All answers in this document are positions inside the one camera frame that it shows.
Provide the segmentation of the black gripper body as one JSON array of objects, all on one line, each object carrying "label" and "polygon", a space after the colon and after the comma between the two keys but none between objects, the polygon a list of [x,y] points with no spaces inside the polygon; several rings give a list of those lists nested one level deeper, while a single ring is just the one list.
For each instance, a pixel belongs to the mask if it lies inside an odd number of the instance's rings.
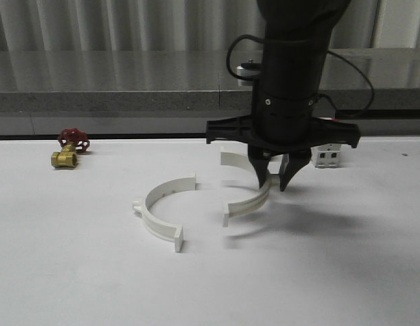
[{"label": "black gripper body", "polygon": [[295,100],[271,96],[253,87],[251,113],[208,121],[206,143],[238,141],[276,154],[291,153],[328,143],[356,148],[361,137],[355,124],[313,117],[320,94]]}]

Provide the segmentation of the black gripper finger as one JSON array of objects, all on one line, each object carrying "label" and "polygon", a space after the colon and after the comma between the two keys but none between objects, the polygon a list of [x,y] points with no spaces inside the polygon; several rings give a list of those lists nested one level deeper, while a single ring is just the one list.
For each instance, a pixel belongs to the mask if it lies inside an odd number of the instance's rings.
[{"label": "black gripper finger", "polygon": [[295,151],[283,155],[279,169],[279,187],[284,191],[294,177],[311,160],[311,151]]},{"label": "black gripper finger", "polygon": [[272,157],[272,152],[267,149],[262,149],[261,147],[248,145],[247,155],[250,164],[255,170],[259,187],[262,187],[267,180],[267,168]]}]

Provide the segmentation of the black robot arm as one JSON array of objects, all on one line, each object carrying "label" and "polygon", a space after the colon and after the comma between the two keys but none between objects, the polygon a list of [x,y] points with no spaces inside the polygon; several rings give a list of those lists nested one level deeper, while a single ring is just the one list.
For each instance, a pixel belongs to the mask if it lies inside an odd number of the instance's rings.
[{"label": "black robot arm", "polygon": [[262,62],[253,83],[251,113],[207,122],[206,138],[248,145],[248,158],[260,185],[274,156],[286,154],[279,171],[284,191],[311,159],[313,147],[328,143],[357,147],[355,124],[313,117],[332,29],[348,1],[259,1],[265,19]]}]

